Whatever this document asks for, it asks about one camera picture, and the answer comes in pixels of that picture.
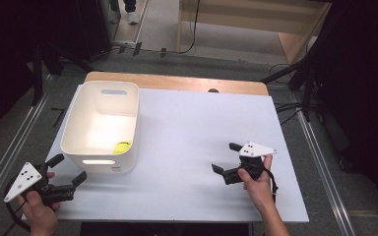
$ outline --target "yellow-green ball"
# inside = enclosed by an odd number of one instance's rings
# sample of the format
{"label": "yellow-green ball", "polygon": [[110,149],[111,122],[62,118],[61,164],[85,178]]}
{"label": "yellow-green ball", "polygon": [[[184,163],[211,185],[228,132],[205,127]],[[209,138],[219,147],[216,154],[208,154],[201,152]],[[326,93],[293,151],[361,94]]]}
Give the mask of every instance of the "yellow-green ball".
{"label": "yellow-green ball", "polygon": [[115,154],[125,153],[131,147],[131,144],[132,144],[132,142],[118,143],[118,145],[116,145],[115,148],[113,149],[113,152]]}

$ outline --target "floor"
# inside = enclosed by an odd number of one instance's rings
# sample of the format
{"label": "floor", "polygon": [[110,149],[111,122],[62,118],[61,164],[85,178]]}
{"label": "floor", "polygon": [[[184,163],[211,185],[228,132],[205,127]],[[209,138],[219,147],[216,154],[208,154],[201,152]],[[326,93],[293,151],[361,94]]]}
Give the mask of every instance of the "floor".
{"label": "floor", "polygon": [[[130,40],[127,41],[128,45],[143,42],[143,49],[160,50],[165,47],[170,51],[175,50],[175,11],[162,14],[161,10],[177,10],[177,2],[147,0],[147,11],[139,30],[136,30],[138,33],[131,33],[134,38],[126,39]],[[183,46],[191,43],[192,27],[189,23],[186,25]],[[108,54],[92,62],[91,66],[107,72],[240,81],[259,81],[286,66],[282,47],[274,32],[199,24],[196,35],[196,48],[187,55],[167,55],[160,59],[158,54],[148,51],[133,56],[132,51],[127,50],[122,54]],[[256,43],[257,38],[260,38],[260,43]],[[5,185],[8,176],[12,176],[21,163],[45,158],[58,131],[60,110],[70,103],[77,85],[81,84],[86,76],[86,73],[75,65],[66,64],[65,68],[62,76],[47,77],[48,98],[42,104],[41,110],[30,107],[30,90],[0,122],[0,173],[4,173],[0,178],[0,186]],[[268,84],[274,102],[291,103],[300,99],[301,90],[288,90],[288,81],[289,76],[285,76]],[[39,115],[34,120],[31,117],[35,112]],[[293,112],[294,110],[280,113],[281,122],[288,119]],[[26,126],[25,121],[31,121],[33,126],[20,134],[19,128]],[[309,223],[288,225],[291,235],[378,235],[378,194],[375,186],[360,174],[342,171],[330,137],[319,124],[317,116],[311,113],[311,122],[307,123],[303,122],[303,117],[299,113],[282,127],[310,217]],[[2,201],[0,188],[0,235],[11,223],[9,215],[6,212],[2,214],[5,211]],[[345,210],[344,214],[339,212],[342,207]],[[338,220],[338,215],[346,216],[346,219]],[[342,225],[342,222],[349,223],[351,227]],[[80,222],[60,222],[57,235],[79,235],[80,226]],[[254,235],[261,235],[263,225],[257,223],[254,224],[254,228]],[[16,227],[10,235],[26,233]]]}

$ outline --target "gray carpet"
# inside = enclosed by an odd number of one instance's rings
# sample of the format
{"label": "gray carpet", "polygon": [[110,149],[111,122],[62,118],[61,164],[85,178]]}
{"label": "gray carpet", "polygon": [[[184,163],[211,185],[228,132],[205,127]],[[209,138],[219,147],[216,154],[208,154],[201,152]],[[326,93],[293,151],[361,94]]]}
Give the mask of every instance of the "gray carpet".
{"label": "gray carpet", "polygon": [[[191,56],[167,55],[160,59],[159,54],[147,52],[142,52],[133,57],[132,51],[128,50],[123,54],[111,53],[103,56],[92,62],[91,66],[96,70],[106,72],[146,73],[237,81],[258,81],[267,77],[271,69],[270,65]],[[76,65],[65,64],[63,74],[57,79],[54,88],[51,90],[41,114],[4,183],[8,182],[9,177],[18,173],[25,161],[40,163],[45,160],[60,126],[59,123],[56,123],[60,112],[52,108],[66,109],[77,85],[84,81],[85,76],[86,73]],[[274,102],[292,102],[290,91],[284,84],[287,81],[288,77],[285,77],[268,85]],[[0,159],[27,115],[31,101],[32,92],[29,91],[0,121]],[[294,110],[288,110],[280,113],[280,120],[284,121],[293,112]],[[340,169],[338,157],[324,128],[317,122],[313,113],[311,119],[312,127],[345,205],[353,213],[351,221],[356,234],[378,235],[378,214],[373,215],[373,212],[378,213],[378,195],[375,187],[364,176],[347,174]],[[309,223],[289,224],[288,230],[291,235],[342,235],[297,116],[283,124],[283,134],[310,218]],[[11,223],[11,218],[3,204],[2,187],[0,189],[0,235],[3,235]],[[256,223],[254,228],[255,235],[262,235],[263,225],[260,222]],[[79,234],[80,222],[60,222],[57,235]],[[9,235],[28,234],[16,226]]]}

